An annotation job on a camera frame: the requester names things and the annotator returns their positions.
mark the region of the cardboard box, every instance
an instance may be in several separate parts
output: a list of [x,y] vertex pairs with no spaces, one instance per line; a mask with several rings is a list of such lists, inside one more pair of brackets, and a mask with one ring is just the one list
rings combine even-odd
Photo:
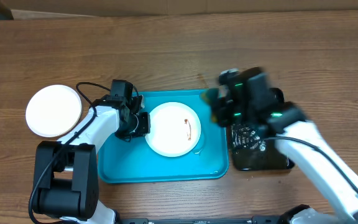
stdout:
[[1,2],[16,11],[87,16],[358,9],[358,0],[0,0]]

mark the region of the green light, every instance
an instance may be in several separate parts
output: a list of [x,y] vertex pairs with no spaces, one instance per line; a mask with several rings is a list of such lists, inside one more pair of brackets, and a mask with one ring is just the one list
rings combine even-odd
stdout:
[[282,113],[271,113],[270,115],[272,115],[272,117],[274,117],[274,118],[279,118],[279,117],[283,116]]

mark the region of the round plate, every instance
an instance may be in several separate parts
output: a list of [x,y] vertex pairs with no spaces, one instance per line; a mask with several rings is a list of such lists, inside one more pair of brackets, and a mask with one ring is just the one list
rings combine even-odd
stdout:
[[183,103],[164,103],[150,113],[147,144],[158,154],[182,156],[198,143],[201,123],[197,114]]
[[64,85],[51,85],[31,98],[25,110],[25,120],[35,134],[51,138],[73,128],[81,110],[81,100],[76,91]]

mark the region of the tray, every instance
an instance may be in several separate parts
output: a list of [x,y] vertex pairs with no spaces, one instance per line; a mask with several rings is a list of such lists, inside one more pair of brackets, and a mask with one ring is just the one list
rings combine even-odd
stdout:
[[99,151],[98,172],[109,184],[217,179],[229,168],[226,130],[211,122],[211,111],[201,101],[204,90],[141,92],[143,111],[151,112],[166,102],[179,102],[193,109],[201,122],[201,137],[196,147],[180,157],[165,157],[154,152],[145,138],[124,142],[113,134]]

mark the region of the wooden table surface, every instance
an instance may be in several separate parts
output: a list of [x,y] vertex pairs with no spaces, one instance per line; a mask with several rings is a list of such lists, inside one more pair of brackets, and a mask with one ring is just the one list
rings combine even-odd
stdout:
[[[140,91],[207,88],[222,70],[254,66],[266,68],[358,174],[358,11],[0,21],[0,223],[30,223],[35,148],[44,138],[24,114],[39,89],[109,86],[113,78]],[[105,94],[83,89],[94,99]],[[100,192],[123,217],[250,217],[301,203],[332,212],[297,167],[286,174],[231,166],[218,180],[100,182]]]

